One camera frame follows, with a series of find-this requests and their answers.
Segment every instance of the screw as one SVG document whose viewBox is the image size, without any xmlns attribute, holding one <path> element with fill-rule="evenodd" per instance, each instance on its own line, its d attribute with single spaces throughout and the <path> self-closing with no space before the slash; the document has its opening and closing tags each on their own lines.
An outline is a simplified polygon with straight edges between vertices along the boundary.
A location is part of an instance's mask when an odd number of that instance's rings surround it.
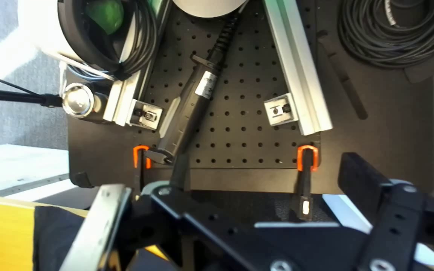
<svg viewBox="0 0 434 271">
<path fill-rule="evenodd" d="M 292 271 L 292 267 L 286 260 L 274 260 L 271 263 L 271 271 Z"/>
<path fill-rule="evenodd" d="M 417 191 L 416 186 L 413 186 L 413 185 L 405 185 L 402 189 L 407 192 L 416 192 Z"/>
<path fill-rule="evenodd" d="M 394 266 L 384 258 L 373 258 L 369 264 L 370 271 L 394 271 Z"/>
<path fill-rule="evenodd" d="M 158 194 L 159 195 L 167 195 L 167 194 L 170 194 L 170 191 L 171 191 L 171 186 L 162 186 L 162 188 L 158 189 Z"/>
</svg>

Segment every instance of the sticker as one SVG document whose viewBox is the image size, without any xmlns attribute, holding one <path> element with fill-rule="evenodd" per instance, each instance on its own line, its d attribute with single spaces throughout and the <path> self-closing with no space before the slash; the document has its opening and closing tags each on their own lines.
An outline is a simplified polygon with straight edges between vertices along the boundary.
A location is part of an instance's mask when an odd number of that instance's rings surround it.
<svg viewBox="0 0 434 271">
<path fill-rule="evenodd" d="M 205 70 L 196 88 L 196 94 L 209 99 L 212 96 L 214 84 L 215 84 L 215 75 L 209 70 Z"/>
</svg>

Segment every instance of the gray surface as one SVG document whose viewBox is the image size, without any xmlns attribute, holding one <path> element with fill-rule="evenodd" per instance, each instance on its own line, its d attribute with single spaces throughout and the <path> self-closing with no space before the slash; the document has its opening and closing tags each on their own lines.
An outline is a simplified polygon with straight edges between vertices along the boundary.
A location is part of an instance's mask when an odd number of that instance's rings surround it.
<svg viewBox="0 0 434 271">
<path fill-rule="evenodd" d="M 0 42 L 16 28 L 16 0 L 0 0 Z M 18 49 L 22 37 L 12 39 L 7 51 L 13 58 L 21 57 Z M 0 66 L 13 58 L 0 54 Z M 33 60 L 19 66 L 6 79 L 21 84 L 39 93 L 55 93 L 58 69 L 57 61 L 36 54 Z M 40 105 L 0 102 L 0 144 L 25 144 L 40 147 L 66 148 L 66 117 L 60 109 L 48 109 Z"/>
</svg>

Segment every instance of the orange clamp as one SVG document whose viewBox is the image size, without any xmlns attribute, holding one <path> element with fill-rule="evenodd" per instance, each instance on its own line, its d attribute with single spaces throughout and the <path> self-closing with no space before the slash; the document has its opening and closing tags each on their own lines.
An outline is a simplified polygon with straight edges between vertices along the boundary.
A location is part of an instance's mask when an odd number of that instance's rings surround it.
<svg viewBox="0 0 434 271">
<path fill-rule="evenodd" d="M 303 171 L 304 170 L 303 151 L 307 150 L 307 148 L 312 150 L 312 153 L 313 153 L 310 170 L 316 171 L 318 167 L 319 167 L 319 148 L 312 145 L 312 144 L 303 144 L 303 145 L 298 145 L 297 150 L 295 150 L 295 156 L 297 156 L 295 167 L 297 167 L 297 171 Z"/>
<path fill-rule="evenodd" d="M 132 147 L 132 167 L 138 168 L 138 158 L 140 158 L 140 151 L 146 151 L 150 147 L 146 144 L 138 144 Z M 152 159 L 150 158 L 144 158 L 144 168 L 152 168 Z"/>
</svg>

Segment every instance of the white surface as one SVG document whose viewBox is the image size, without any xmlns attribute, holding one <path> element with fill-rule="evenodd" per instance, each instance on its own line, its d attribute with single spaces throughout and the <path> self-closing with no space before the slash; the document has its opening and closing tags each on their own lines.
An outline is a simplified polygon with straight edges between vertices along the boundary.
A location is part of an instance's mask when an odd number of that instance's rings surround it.
<svg viewBox="0 0 434 271">
<path fill-rule="evenodd" d="M 245 0 L 173 0 L 183 11 L 199 18 L 215 18 L 230 13 Z"/>
<path fill-rule="evenodd" d="M 364 233 L 370 233 L 372 224 L 366 216 L 355 207 L 355 204 L 345 194 L 322 194 L 324 201 L 333 210 L 334 216 L 345 227 L 355 228 Z M 423 245 L 417 243 L 414 249 L 414 260 L 423 264 L 434 266 L 434 251 Z"/>
<path fill-rule="evenodd" d="M 21 191 L 16 194 L 10 194 L 10 195 L 7 195 L 7 198 L 36 201 L 36 200 L 51 197 L 54 194 L 72 189 L 72 188 L 77 188 L 77 186 L 69 179 L 64 179 L 60 182 L 48 183 L 48 185 L 37 186 L 37 188 L 27 189 L 27 191 Z"/>
<path fill-rule="evenodd" d="M 66 150 L 0 144 L 0 189 L 66 173 Z"/>
</svg>

